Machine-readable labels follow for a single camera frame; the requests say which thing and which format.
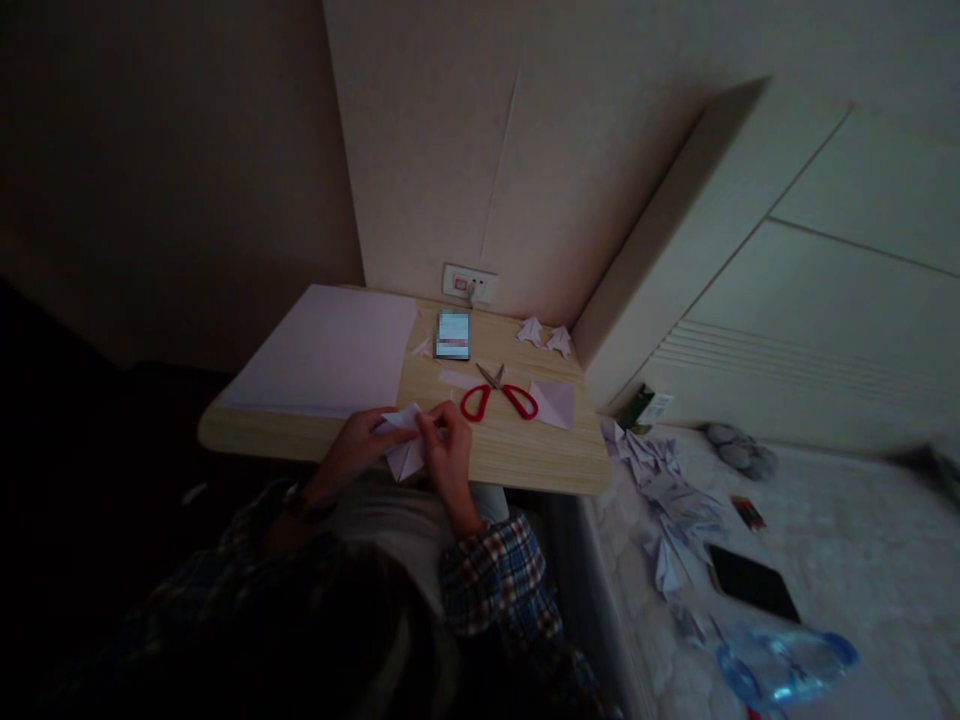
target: beige wall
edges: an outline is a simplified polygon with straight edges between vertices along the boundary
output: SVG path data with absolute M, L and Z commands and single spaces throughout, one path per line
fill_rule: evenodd
M 703 107 L 763 75 L 960 141 L 954 0 L 325 6 L 373 287 L 439 299 L 457 262 L 573 321 Z
M 3 29 L 0 271 L 121 364 L 236 370 L 362 283 L 310 0 L 38 0 Z

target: scissors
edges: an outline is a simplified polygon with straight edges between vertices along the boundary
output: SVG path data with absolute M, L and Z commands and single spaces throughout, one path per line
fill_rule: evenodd
M 537 416 L 537 413 L 540 412 L 540 406 L 537 405 L 537 401 L 530 397 L 530 393 L 522 388 L 518 388 L 516 385 L 504 385 L 502 382 L 503 379 L 503 365 L 500 365 L 500 370 L 497 371 L 496 375 L 491 375 L 480 363 L 477 363 L 477 367 L 480 368 L 480 372 L 487 379 L 489 385 L 477 385 L 470 392 L 463 396 L 463 400 L 460 401 L 460 412 L 463 413 L 463 416 L 470 420 L 471 422 L 480 422 L 483 420 L 483 413 L 487 409 L 487 400 L 490 398 L 490 393 L 493 388 L 497 390 L 503 390 L 503 394 L 510 398 L 510 402 L 513 403 L 513 406 L 517 409 L 517 412 L 520 413 L 520 417 L 524 420 L 531 420 Z M 470 413 L 467 410 L 467 399 L 473 395 L 477 390 L 480 390 L 483 395 L 480 398 L 480 407 L 477 409 L 476 415 Z M 533 412 L 528 412 L 526 406 L 523 404 L 523 400 L 517 397 L 517 393 L 523 395 L 530 404 L 533 406 Z

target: bed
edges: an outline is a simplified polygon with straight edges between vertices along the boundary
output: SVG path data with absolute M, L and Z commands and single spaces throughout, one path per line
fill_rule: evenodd
M 651 437 L 676 438 L 691 484 L 753 500 L 769 526 L 760 542 L 801 617 L 854 643 L 859 672 L 870 673 L 865 693 L 887 695 L 884 717 L 960 715 L 954 500 L 914 471 L 882 460 L 772 445 L 780 472 L 755 483 L 724 465 L 696 430 L 660 426 Z M 629 468 L 615 462 L 613 484 L 600 497 L 551 496 L 547 514 L 570 633 L 626 716 L 742 719 L 744 708 L 713 656 L 679 638 L 654 587 L 636 540 L 651 510 Z M 879 717 L 866 712 L 863 696 L 853 703 Z M 818 708 L 816 716 L 830 710 Z
M 957 188 L 936 138 L 774 79 L 734 88 L 572 331 L 595 408 L 672 395 L 655 432 L 686 479 L 751 497 L 801 617 L 861 651 L 818 717 L 960 716 L 960 510 L 876 459 L 960 438 Z M 692 429 L 709 422 L 774 449 L 776 478 L 724 466 Z M 603 496 L 551 498 L 567 623 L 629 717 L 743 718 L 653 585 L 649 513 L 616 462 Z

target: plaid shirt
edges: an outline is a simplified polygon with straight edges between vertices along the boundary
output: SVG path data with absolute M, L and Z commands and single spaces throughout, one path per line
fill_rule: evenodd
M 252 598 L 269 592 L 295 556 L 261 563 L 254 557 L 289 487 L 288 482 L 274 483 L 238 512 L 214 548 L 194 553 L 124 619 L 105 649 L 74 666 L 45 700 L 69 703 L 79 695 L 109 692 L 144 661 L 202 626 L 229 622 Z M 321 534 L 300 552 L 310 552 L 314 567 L 322 566 L 337 542 Z M 605 710 L 586 658 L 565 641 L 560 613 L 543 585 L 545 569 L 522 515 L 461 540 L 443 554 L 439 568 L 450 630 L 462 637 L 494 630 L 510 661 L 530 671 L 554 702 L 593 716 L 619 715 Z

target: black phone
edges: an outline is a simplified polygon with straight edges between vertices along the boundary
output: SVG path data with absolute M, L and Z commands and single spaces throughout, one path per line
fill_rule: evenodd
M 437 313 L 437 343 L 433 356 L 439 360 L 470 359 L 470 313 L 462 310 Z
M 800 622 L 780 573 L 716 545 L 707 545 L 707 550 L 713 561 L 710 574 L 720 592 L 785 620 Z

